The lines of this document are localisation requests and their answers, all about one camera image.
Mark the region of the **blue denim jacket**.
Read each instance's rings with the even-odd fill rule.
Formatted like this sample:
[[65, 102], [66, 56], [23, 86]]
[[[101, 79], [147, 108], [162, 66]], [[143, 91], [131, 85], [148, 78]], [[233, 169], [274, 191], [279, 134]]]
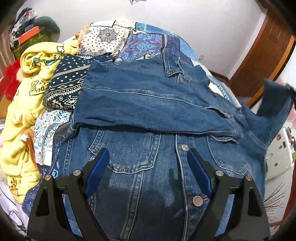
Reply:
[[59, 174], [105, 148], [109, 165], [89, 204], [110, 240], [187, 240], [206, 204], [187, 161], [191, 148], [265, 193], [265, 155], [292, 108], [288, 89], [266, 80], [257, 113], [213, 92], [200, 66], [164, 50], [135, 61], [93, 61], [79, 94]]

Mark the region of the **navy polka dot cloth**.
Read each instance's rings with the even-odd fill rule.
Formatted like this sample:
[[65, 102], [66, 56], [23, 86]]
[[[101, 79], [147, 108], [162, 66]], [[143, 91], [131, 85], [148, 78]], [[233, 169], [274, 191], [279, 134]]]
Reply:
[[74, 111], [84, 78], [94, 60], [113, 62], [109, 53], [100, 56], [74, 56], [67, 54], [57, 66], [44, 93], [43, 105], [48, 109]]

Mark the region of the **yellow duck fleece blanket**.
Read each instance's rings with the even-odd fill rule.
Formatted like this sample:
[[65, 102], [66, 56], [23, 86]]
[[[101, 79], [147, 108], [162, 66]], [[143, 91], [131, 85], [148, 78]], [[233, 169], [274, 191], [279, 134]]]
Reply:
[[36, 123], [44, 110], [42, 104], [49, 80], [62, 58], [76, 55], [78, 42], [41, 42], [27, 48], [20, 57], [25, 75], [8, 106], [1, 147], [1, 170], [6, 174], [8, 188], [18, 203], [23, 203], [27, 191], [41, 180], [41, 174], [21, 136]]

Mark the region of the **red plush item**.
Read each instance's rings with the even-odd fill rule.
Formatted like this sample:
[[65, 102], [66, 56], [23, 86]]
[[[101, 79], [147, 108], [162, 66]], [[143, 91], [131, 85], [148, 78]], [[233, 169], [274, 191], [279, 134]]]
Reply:
[[18, 58], [4, 70], [1, 80], [1, 96], [5, 95], [8, 100], [13, 100], [17, 88], [20, 85], [20, 82], [16, 78], [20, 67], [20, 58]]

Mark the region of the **brown wooden door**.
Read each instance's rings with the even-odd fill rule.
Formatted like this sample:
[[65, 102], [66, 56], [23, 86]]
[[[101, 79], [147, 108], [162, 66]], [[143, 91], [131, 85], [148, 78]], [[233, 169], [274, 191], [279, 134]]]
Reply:
[[251, 106], [263, 92], [264, 78], [274, 80], [294, 46], [292, 33], [268, 1], [262, 26], [246, 57], [230, 79], [230, 88], [242, 105]]

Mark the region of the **patchwork patterned bed quilt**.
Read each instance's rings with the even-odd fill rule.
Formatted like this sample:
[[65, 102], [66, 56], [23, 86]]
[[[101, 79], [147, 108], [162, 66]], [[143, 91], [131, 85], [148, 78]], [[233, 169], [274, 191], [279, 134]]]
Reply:
[[[159, 55], [164, 49], [176, 51], [182, 60], [192, 66], [203, 67], [211, 81], [210, 89], [234, 105], [240, 105], [227, 85], [204, 67], [183, 38], [152, 25], [120, 21], [92, 23], [79, 33], [76, 56], [95, 57], [109, 53], [115, 61], [140, 60]], [[69, 121], [72, 112], [45, 107], [36, 120], [33, 148], [37, 168], [42, 176], [48, 173], [58, 176], [59, 165], [52, 164], [52, 157], [57, 153], [60, 143], [53, 137], [57, 128]]]

